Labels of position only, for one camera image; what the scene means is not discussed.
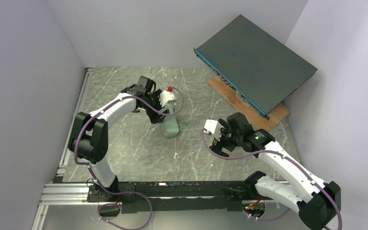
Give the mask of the mint green umbrella case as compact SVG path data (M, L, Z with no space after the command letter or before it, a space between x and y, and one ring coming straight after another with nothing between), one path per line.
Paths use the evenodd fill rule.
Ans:
M163 113L166 113L166 112L167 112L167 109L165 105ZM162 122L162 129L163 129L164 136L167 138L173 138L177 136L179 134L180 129L178 126L176 116L164 117L163 122Z

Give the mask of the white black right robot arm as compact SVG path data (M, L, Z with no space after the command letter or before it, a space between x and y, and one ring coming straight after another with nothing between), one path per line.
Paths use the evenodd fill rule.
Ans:
M279 173L287 184L280 183L264 172L256 171L245 181L247 192L271 198L296 212L311 230L328 229L334 218L337 228L343 227L341 187L327 182L297 162L265 129L254 129L240 112L227 119L208 119L201 137L211 135L213 141L204 146L214 156L224 160L239 160L249 156L265 162Z

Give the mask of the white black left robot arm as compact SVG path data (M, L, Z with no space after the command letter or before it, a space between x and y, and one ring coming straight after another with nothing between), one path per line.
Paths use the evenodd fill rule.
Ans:
M79 112L74 118L68 149L77 165L86 165L95 183L95 189L107 195L120 192L118 178L106 159L109 126L138 109L144 110L152 124L161 123L167 138L178 135L179 126L173 103L174 87L156 88L155 81L141 76L136 84L128 86L110 102L90 113Z

